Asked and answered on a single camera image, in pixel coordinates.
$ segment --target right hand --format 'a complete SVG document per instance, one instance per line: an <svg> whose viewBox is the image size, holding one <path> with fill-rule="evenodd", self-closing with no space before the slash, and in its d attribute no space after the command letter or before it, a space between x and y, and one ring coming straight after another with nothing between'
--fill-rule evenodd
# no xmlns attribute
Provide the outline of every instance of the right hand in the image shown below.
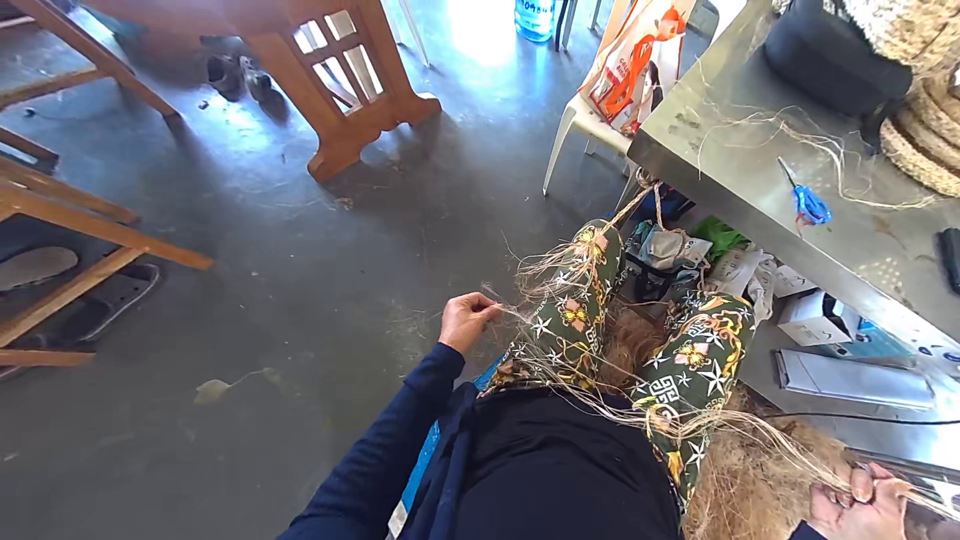
<svg viewBox="0 0 960 540"><path fill-rule="evenodd" d="M446 301L440 323L440 341L466 356L480 338L487 321L500 316L500 304L479 292Z"/></svg>
<svg viewBox="0 0 960 540"><path fill-rule="evenodd" d="M905 540L907 483L875 463L868 469L852 470L852 496L810 486L809 524L827 540Z"/></svg>

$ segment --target sneaker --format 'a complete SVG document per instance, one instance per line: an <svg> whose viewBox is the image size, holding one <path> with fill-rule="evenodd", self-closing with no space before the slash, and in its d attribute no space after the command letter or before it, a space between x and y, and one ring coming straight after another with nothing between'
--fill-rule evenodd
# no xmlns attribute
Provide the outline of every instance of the sneaker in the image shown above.
<svg viewBox="0 0 960 540"><path fill-rule="evenodd" d="M265 101L273 97L274 81L265 71L253 64L250 57L240 57L240 70L243 71L247 90L256 101Z"/></svg>
<svg viewBox="0 0 960 540"><path fill-rule="evenodd" d="M214 55L206 59L206 81L224 97L237 97L240 89L240 66L234 58Z"/></svg>

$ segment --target water bottle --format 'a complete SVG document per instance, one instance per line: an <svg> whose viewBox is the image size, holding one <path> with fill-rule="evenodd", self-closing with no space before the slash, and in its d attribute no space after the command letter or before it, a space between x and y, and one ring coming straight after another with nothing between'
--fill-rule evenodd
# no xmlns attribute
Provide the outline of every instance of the water bottle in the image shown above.
<svg viewBox="0 0 960 540"><path fill-rule="evenodd" d="M553 36L557 14L554 0L516 0L514 25L516 32L531 41L547 41Z"/></svg>

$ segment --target green patterned pants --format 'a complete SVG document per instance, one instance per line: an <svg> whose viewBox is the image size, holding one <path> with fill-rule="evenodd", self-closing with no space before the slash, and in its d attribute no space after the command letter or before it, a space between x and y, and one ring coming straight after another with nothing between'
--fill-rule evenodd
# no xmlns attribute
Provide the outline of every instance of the green patterned pants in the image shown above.
<svg viewBox="0 0 960 540"><path fill-rule="evenodd" d="M606 222L587 223L574 238L570 265L587 249L596 250L596 274L573 281L561 266L551 278L571 283L563 297L543 301L531 325L510 348L483 395L518 387L570 384L587 391L609 392L594 383L603 354L607 300L625 277L619 232ZM649 358L637 360L639 380L621 390L634 410L653 408L663 420L691 410L722 408L730 396L737 367L754 335L750 304L729 294L690 290L673 299L665 321L666 342ZM674 487L677 504L686 510L693 495L700 463L709 444L706 431L683 441L648 431L657 459Z"/></svg>

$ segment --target scissors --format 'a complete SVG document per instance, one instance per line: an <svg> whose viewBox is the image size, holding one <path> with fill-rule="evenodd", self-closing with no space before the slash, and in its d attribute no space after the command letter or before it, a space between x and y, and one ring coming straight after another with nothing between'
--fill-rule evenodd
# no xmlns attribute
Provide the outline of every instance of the scissors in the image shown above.
<svg viewBox="0 0 960 540"><path fill-rule="evenodd" d="M793 186L793 198L797 204L797 221L802 221L804 225L821 225L833 219L827 203L823 202L809 187L797 184L795 180L797 175L794 174L790 165L787 165L780 156L777 156L777 163L780 164L787 181Z"/></svg>

